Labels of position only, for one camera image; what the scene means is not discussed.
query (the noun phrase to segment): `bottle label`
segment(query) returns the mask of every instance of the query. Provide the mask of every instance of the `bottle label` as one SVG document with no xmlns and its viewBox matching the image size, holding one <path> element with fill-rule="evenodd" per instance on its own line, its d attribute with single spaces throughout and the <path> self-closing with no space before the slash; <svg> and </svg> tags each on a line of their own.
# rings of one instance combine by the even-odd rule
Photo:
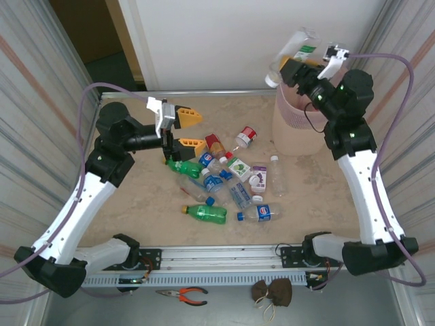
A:
<svg viewBox="0 0 435 326">
<path fill-rule="evenodd" d="M 255 192 L 264 192 L 266 191 L 266 176 L 267 176 L 267 167 L 265 166 L 252 166 L 252 170 L 256 176 L 260 178 L 260 181 L 252 187 L 252 190 Z"/>
<path fill-rule="evenodd" d="M 251 145 L 252 141 L 257 137 L 257 133 L 251 127 L 244 127 L 244 129 L 237 135 L 242 141 L 246 143 L 246 146 Z"/>
<path fill-rule="evenodd" d="M 232 194 L 232 199 L 234 199 L 234 201 L 236 202 L 236 205 L 240 208 L 241 203 L 243 201 L 242 197 L 240 197 L 240 194 L 237 191 L 236 187 L 232 187 L 232 188 L 230 188 L 230 190 L 231 190 L 231 194 Z"/>
<path fill-rule="evenodd" d="M 243 185 L 242 185 L 241 183 L 238 183 L 238 184 L 237 184 L 237 187 L 238 187 L 240 193 L 242 194 L 243 198 L 244 198 L 246 201 L 248 201 L 248 200 L 251 199 L 251 196 L 246 192 L 245 187 L 243 187 Z"/>
<path fill-rule="evenodd" d="M 208 167 L 208 165 L 210 164 L 210 162 L 214 160 L 213 156 L 211 156 L 210 153 L 205 152 L 200 158 L 199 158 L 199 162 L 204 166 L 204 167 Z"/>
<path fill-rule="evenodd" d="M 207 191 L 207 189 L 205 189 L 205 187 L 203 185 L 201 185 L 197 180 L 189 177 L 189 181 L 192 182 L 193 184 L 195 184 L 196 186 L 200 187 L 205 192 Z"/>
<path fill-rule="evenodd" d="M 242 182 L 245 182 L 251 176 L 251 167 L 240 161 L 240 159 L 233 158 L 228 164 L 231 172 L 233 172 Z"/>
<path fill-rule="evenodd" d="M 258 205 L 257 211 L 258 211 L 259 222 L 265 222 L 271 220 L 271 209 L 269 208 L 269 205 Z"/>
<path fill-rule="evenodd" d="M 293 56 L 294 60 L 304 62 L 316 49 L 315 46 L 302 46 L 299 51 Z"/>
<path fill-rule="evenodd" d="M 198 210 L 196 211 L 196 216 L 197 217 L 204 217 L 206 214 L 205 212 L 205 207 L 198 207 Z"/>
<path fill-rule="evenodd" d="M 207 188 L 208 192 L 210 192 L 214 186 L 219 185 L 220 183 L 222 183 L 222 180 L 214 175 L 209 175 L 204 179 L 204 186 Z"/>
<path fill-rule="evenodd" d="M 215 134 L 210 134 L 205 137 L 205 141 L 207 142 L 207 146 L 210 149 L 211 155 L 216 156 L 217 153 L 224 152 L 225 148 L 220 142 L 218 136 Z"/>
<path fill-rule="evenodd" d="M 174 167 L 175 167 L 175 170 L 177 170 L 177 172 L 179 172 L 181 170 L 181 165 L 182 164 L 183 164 L 182 161 L 176 161 Z"/>
</svg>

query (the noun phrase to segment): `clear water bottle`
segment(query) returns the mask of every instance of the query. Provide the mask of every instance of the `clear water bottle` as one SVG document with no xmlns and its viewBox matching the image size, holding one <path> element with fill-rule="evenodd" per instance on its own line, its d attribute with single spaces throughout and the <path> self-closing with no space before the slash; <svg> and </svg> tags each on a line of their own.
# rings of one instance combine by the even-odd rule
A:
<svg viewBox="0 0 435 326">
<path fill-rule="evenodd" d="M 277 203 L 253 205 L 237 213 L 237 221 L 265 222 L 274 221 L 281 217 L 282 208 Z"/>
<path fill-rule="evenodd" d="M 231 172 L 226 172 L 223 170 L 219 176 L 226 180 L 226 184 L 230 190 L 232 199 L 239 209 L 243 210 L 252 205 L 252 198 L 249 195 L 249 192 L 246 191 L 240 180 L 232 177 Z"/>
<path fill-rule="evenodd" d="M 201 171 L 204 176 L 204 186 L 219 206 L 227 206 L 231 202 L 231 194 L 224 182 L 208 168 Z"/>
<path fill-rule="evenodd" d="M 220 174 L 224 167 L 208 151 L 203 151 L 199 156 L 199 163 L 208 168 L 211 173 Z"/>
<path fill-rule="evenodd" d="M 266 78 L 264 78 L 266 84 L 276 88 L 281 83 L 279 70 L 285 60 L 293 58 L 294 60 L 304 62 L 320 43 L 321 39 L 314 30 L 301 27 L 299 31 L 293 34 L 275 59 L 273 59 L 273 62 L 269 66 L 269 72 Z"/>
<path fill-rule="evenodd" d="M 287 179 L 285 178 L 284 169 L 276 155 L 271 156 L 269 179 L 272 183 L 272 194 L 274 196 L 281 197 L 288 193 Z"/>
<path fill-rule="evenodd" d="M 205 187 L 187 175 L 178 176 L 177 184 L 181 190 L 197 202 L 205 202 L 208 206 L 214 204 L 215 200 L 209 196 Z"/>
</svg>

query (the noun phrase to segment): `curtain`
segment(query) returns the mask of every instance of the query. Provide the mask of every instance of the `curtain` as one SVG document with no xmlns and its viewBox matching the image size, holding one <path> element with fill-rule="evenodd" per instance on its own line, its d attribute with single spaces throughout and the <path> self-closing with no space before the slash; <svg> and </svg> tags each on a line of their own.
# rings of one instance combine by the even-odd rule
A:
<svg viewBox="0 0 435 326">
<path fill-rule="evenodd" d="M 372 52 L 405 57 L 415 70 L 413 91 L 385 153 L 381 174 L 406 235 L 419 242 L 415 258 L 428 277 L 428 284 L 407 291 L 424 325 L 435 325 L 434 21 L 434 1 L 401 1 L 372 47 Z M 368 60 L 363 69 L 375 83 L 375 99 L 366 117 L 381 144 L 408 86 L 408 71 L 402 63 L 385 59 Z M 419 280 L 409 264 L 403 277 Z"/>
<path fill-rule="evenodd" d="M 77 104 L 90 83 L 47 1 L 0 1 L 0 270 L 51 224 L 77 180 Z M 82 120 L 88 143 L 98 97 Z M 0 300 L 36 293 L 22 270 L 0 279 Z M 31 304 L 0 306 L 0 324 L 23 325 Z"/>
</svg>

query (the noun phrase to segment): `gray floor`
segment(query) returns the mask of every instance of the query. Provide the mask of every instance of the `gray floor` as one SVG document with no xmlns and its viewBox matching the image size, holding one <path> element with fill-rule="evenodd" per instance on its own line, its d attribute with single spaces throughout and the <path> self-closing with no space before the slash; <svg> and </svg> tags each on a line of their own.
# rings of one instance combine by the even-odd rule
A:
<svg viewBox="0 0 435 326">
<path fill-rule="evenodd" d="M 51 295 L 43 325 L 261 325 L 262 310 L 253 307 L 250 287 L 209 287 L 206 306 L 191 307 L 158 295 L 158 288 L 138 289 L 133 296 L 95 299 L 79 291 L 68 299 Z M 108 289 L 106 293 L 115 293 Z M 288 308 L 278 307 L 272 326 L 403 325 L 392 285 L 375 275 L 353 277 L 341 272 L 323 293 L 294 287 Z"/>
</svg>

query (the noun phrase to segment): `robotic arm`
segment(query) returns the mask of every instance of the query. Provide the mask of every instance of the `robotic arm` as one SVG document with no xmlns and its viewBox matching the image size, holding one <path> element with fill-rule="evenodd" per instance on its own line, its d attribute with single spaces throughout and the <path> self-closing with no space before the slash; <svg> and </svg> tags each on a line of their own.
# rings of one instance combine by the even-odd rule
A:
<svg viewBox="0 0 435 326">
<path fill-rule="evenodd" d="M 23 268 L 38 283 L 62 297 L 73 295 L 84 279 L 114 264 L 133 268 L 139 260 L 139 243 L 123 234 L 93 248 L 77 249 L 80 239 L 98 210 L 115 192 L 135 161 L 129 152 L 161 147 L 165 158 L 190 160 L 205 147 L 196 139 L 174 139 L 176 129 L 202 120 L 195 110 L 149 98 L 147 108 L 156 114 L 156 123 L 142 125 L 133 119 L 124 104 L 114 102 L 104 106 L 97 120 L 99 137 L 86 161 L 84 188 L 78 204 L 57 237 L 48 248 Z M 47 231 L 33 246 L 20 247 L 14 259 L 21 262 L 48 243 L 53 231 L 62 223 L 74 200 L 72 195 Z"/>
<path fill-rule="evenodd" d="M 406 258 L 385 226 L 372 189 L 371 168 L 377 158 L 377 146 L 363 118 L 374 96 L 372 77 L 354 69 L 346 72 L 336 88 L 328 80 L 340 69 L 348 52 L 330 46 L 324 56 L 329 62 L 327 67 L 289 59 L 281 68 L 281 76 L 288 86 L 297 85 L 298 94 L 306 94 L 328 119 L 325 142 L 346 177 L 360 221 L 360 239 L 338 237 L 329 232 L 305 236 L 302 243 L 305 259 L 316 265 L 322 257 L 330 257 L 344 262 L 352 275 L 361 275 L 396 267 Z M 419 248 L 417 241 L 405 236 L 394 216 L 379 170 L 376 182 L 395 235 L 413 255 Z"/>
</svg>

